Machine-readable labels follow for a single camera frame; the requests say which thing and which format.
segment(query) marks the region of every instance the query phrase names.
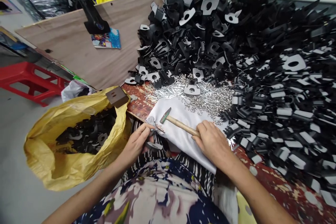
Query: wooden hammer handle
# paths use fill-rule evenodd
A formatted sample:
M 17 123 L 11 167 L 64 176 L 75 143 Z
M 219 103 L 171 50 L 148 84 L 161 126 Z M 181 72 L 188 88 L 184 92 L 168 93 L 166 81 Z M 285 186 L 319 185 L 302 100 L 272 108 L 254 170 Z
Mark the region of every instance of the wooden hammer handle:
M 187 125 L 185 125 L 184 123 L 176 120 L 175 118 L 171 117 L 170 115 L 167 116 L 168 121 L 170 121 L 172 124 L 176 125 L 177 127 L 187 131 L 189 134 L 197 136 L 197 137 L 201 137 L 200 133 L 196 130 L 194 130 L 193 128 L 188 127 Z

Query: hammer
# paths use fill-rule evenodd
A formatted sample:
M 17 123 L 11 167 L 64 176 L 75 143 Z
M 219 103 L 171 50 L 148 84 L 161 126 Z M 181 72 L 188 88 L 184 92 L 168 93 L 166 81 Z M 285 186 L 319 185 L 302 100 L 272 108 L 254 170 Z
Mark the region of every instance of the hammer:
M 169 108 L 167 110 L 167 112 L 163 115 L 163 117 L 160 120 L 160 123 L 163 124 L 166 120 L 168 120 L 169 122 L 171 122 L 172 124 L 176 125 L 177 127 L 185 130 L 186 132 L 188 132 L 191 135 L 197 136 L 197 137 L 201 137 L 200 133 L 196 130 L 194 130 L 193 128 L 188 127 L 187 125 L 185 125 L 184 123 L 176 120 L 175 118 L 171 117 L 169 115 L 170 111 L 172 108 Z

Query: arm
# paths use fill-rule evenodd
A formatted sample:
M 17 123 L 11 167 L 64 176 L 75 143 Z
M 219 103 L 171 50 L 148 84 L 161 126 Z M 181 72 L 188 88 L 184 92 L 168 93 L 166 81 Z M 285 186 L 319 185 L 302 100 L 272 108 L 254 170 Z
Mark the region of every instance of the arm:
M 143 148 L 143 145 L 151 128 L 154 128 L 154 126 L 142 124 L 130 136 L 124 150 L 117 159 L 90 184 L 61 205 L 43 223 L 72 223 L 83 213 L 93 208 L 106 194 L 113 190 L 123 173 L 134 164 L 139 154 L 148 150 L 146 147 Z
M 242 193 L 258 223 L 297 223 L 234 155 L 220 129 L 208 121 L 200 123 L 197 129 L 201 138 L 192 138 L 205 156 L 224 172 Z

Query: person's left hand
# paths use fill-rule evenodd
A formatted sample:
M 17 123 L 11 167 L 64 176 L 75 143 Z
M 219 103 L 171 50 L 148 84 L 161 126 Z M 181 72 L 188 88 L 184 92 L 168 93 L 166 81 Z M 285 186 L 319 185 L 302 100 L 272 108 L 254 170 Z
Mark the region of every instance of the person's left hand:
M 128 169 L 131 167 L 138 156 L 141 153 L 145 153 L 148 151 L 147 147 L 144 147 L 144 143 L 151 131 L 151 129 L 155 129 L 153 125 L 143 123 L 136 131 L 129 137 L 129 140 L 124 148 L 124 150 L 118 156 L 118 161 L 121 164 L 125 165 L 125 168 Z M 154 138 L 151 136 L 149 138 L 150 142 L 154 143 Z

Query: pile of black plastic parts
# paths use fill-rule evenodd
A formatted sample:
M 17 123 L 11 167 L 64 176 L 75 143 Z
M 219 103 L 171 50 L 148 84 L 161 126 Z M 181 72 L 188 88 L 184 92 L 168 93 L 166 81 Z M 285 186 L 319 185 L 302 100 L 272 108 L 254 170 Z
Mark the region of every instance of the pile of black plastic parts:
M 71 148 L 64 148 L 63 153 L 91 153 L 96 155 L 108 138 L 117 118 L 115 108 L 103 110 L 90 119 L 85 119 L 68 127 L 56 139 L 57 145 L 70 143 Z
M 255 164 L 302 181 L 336 206 L 336 23 L 327 9 L 314 10 L 318 3 L 152 3 L 151 24 L 138 30 L 137 71 L 125 82 L 150 80 L 159 89 L 172 75 L 192 73 L 232 86 L 232 108 L 220 114 L 227 137 Z

